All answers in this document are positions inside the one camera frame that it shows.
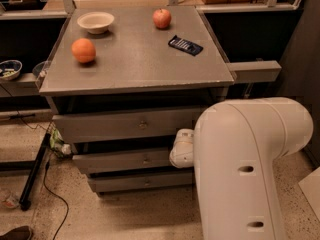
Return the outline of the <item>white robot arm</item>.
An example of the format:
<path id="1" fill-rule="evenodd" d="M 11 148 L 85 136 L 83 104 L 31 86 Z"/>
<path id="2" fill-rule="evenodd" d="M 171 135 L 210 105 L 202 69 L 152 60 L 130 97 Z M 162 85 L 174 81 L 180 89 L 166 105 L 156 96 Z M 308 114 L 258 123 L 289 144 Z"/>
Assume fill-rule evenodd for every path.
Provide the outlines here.
<path id="1" fill-rule="evenodd" d="M 204 240 L 287 240 L 273 161 L 312 134 L 308 110 L 285 97 L 226 100 L 179 130 L 169 159 L 194 169 Z"/>

